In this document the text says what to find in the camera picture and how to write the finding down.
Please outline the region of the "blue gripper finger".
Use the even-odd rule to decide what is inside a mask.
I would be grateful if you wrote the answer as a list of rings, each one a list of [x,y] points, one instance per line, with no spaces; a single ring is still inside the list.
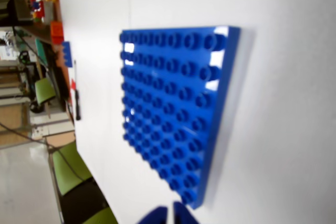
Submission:
[[[138,224],[166,224],[167,207],[159,206],[144,216]]]
[[[175,224],[199,224],[199,222],[181,202],[175,201],[173,203],[173,209]]]

